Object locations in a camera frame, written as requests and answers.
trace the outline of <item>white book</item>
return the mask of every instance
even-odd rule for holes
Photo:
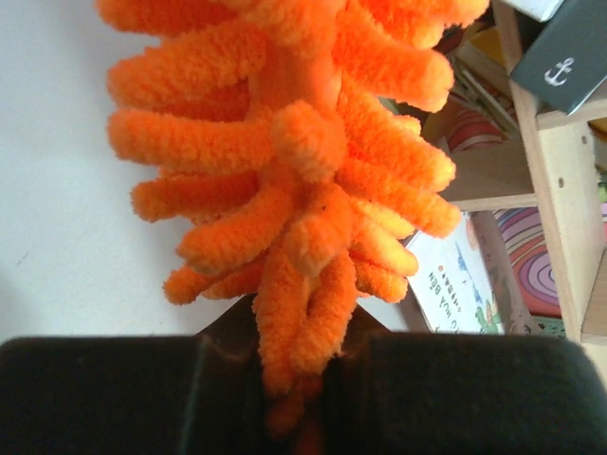
[[[417,232],[407,248],[420,258],[419,270],[409,283],[431,331],[505,332],[483,252],[467,213],[447,238]]]
[[[514,9],[535,19],[545,22],[552,19],[554,13],[562,5],[564,0],[503,0]]]

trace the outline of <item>white wall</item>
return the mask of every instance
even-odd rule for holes
[[[106,69],[151,41],[106,27],[92,0],[1,3],[0,342],[202,329],[230,303],[165,301],[186,225],[139,221],[128,193],[152,170],[118,161],[104,132]],[[367,306],[406,327],[398,306]]]

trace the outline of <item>wooden shelf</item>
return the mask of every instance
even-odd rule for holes
[[[538,114],[538,128],[547,130],[559,126],[607,117],[607,82],[604,82],[579,109],[570,116],[551,109]]]
[[[581,327],[581,341],[607,345],[607,254],[603,253]]]
[[[457,166],[457,175],[442,196],[461,210],[538,205],[522,142],[473,149],[452,155],[451,159]]]

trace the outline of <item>anchor logo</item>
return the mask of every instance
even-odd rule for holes
[[[562,73],[567,74],[572,71],[573,68],[571,68],[570,66],[573,64],[574,61],[575,60],[573,57],[569,57],[568,59],[565,59],[563,62],[558,62],[556,64],[556,68],[558,69],[557,74],[555,74],[553,76],[552,69],[549,69],[548,71],[543,73],[543,79],[547,83],[552,85],[553,87],[558,87],[559,85],[563,85],[564,83],[567,82],[567,78],[561,79],[559,81],[559,77],[561,76]]]

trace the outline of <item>orange plush object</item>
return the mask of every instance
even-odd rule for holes
[[[176,304],[257,292],[267,426],[286,436],[340,353],[358,293],[398,301],[415,257],[397,239],[447,235],[437,193],[454,166],[375,95],[445,103],[445,26],[487,0],[98,0],[161,44],[109,71],[118,157],[156,166],[133,190],[154,222],[193,221],[165,282]]]

